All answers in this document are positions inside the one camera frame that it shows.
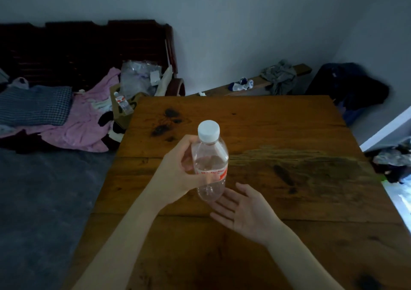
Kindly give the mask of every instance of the white bottle cap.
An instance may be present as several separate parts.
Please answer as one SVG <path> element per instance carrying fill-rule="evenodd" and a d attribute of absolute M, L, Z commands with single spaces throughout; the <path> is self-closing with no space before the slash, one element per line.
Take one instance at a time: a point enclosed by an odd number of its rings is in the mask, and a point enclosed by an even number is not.
<path fill-rule="evenodd" d="M 198 125 L 198 137 L 204 143 L 213 143 L 220 137 L 220 126 L 212 120 L 204 120 Z"/>

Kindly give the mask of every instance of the pink clothing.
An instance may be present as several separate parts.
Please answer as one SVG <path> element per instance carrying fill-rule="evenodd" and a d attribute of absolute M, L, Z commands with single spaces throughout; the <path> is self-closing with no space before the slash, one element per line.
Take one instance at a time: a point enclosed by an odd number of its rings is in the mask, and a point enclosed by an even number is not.
<path fill-rule="evenodd" d="M 109 98 L 109 89 L 119 83 L 120 72 L 113 67 L 94 88 L 83 94 L 74 95 L 69 117 L 63 126 L 16 127 L 15 132 L 2 137 L 25 130 L 27 134 L 40 133 L 44 141 L 57 147 L 80 149 L 87 152 L 107 152 L 109 149 L 101 139 L 109 132 L 110 122 L 100 127 L 98 121 L 103 113 L 94 109 L 90 101 L 100 102 Z"/>

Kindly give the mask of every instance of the plastic bag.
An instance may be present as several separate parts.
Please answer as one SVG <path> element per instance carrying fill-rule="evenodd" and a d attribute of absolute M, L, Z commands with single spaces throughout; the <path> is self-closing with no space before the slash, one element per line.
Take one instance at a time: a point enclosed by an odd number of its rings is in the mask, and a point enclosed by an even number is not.
<path fill-rule="evenodd" d="M 121 66 L 120 75 L 120 94 L 126 99 L 130 99 L 139 92 L 153 96 L 156 88 L 151 85 L 150 73 L 159 71 L 161 74 L 161 66 L 154 65 L 149 61 L 126 61 Z"/>

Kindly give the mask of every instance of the cardboard box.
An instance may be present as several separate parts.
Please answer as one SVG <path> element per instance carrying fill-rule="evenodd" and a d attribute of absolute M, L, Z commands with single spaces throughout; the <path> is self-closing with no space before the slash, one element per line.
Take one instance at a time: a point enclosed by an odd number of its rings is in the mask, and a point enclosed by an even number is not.
<path fill-rule="evenodd" d="M 131 118 L 133 117 L 133 114 L 130 115 L 125 115 L 123 110 L 121 109 L 120 105 L 118 105 L 116 101 L 116 97 L 114 96 L 114 92 L 120 92 L 120 84 L 118 83 L 117 85 L 111 86 L 110 87 L 110 98 L 111 98 L 111 104 L 113 105 L 113 115 L 114 115 L 114 121 L 118 123 L 120 127 L 122 127 L 124 130 L 126 130 L 130 124 Z M 130 99 L 127 99 L 129 102 L 130 106 L 133 109 L 136 109 L 138 100 L 142 96 L 147 96 L 146 94 L 140 92 L 131 97 Z"/>

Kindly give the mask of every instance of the forearm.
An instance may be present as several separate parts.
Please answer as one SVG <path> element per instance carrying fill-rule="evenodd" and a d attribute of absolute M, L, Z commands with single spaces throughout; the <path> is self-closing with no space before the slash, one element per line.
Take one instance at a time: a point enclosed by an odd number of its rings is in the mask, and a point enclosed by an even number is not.
<path fill-rule="evenodd" d="M 158 211 L 143 191 L 73 289 L 125 289 Z"/>
<path fill-rule="evenodd" d="M 288 226 L 276 231 L 268 251 L 295 290 L 343 290 Z"/>

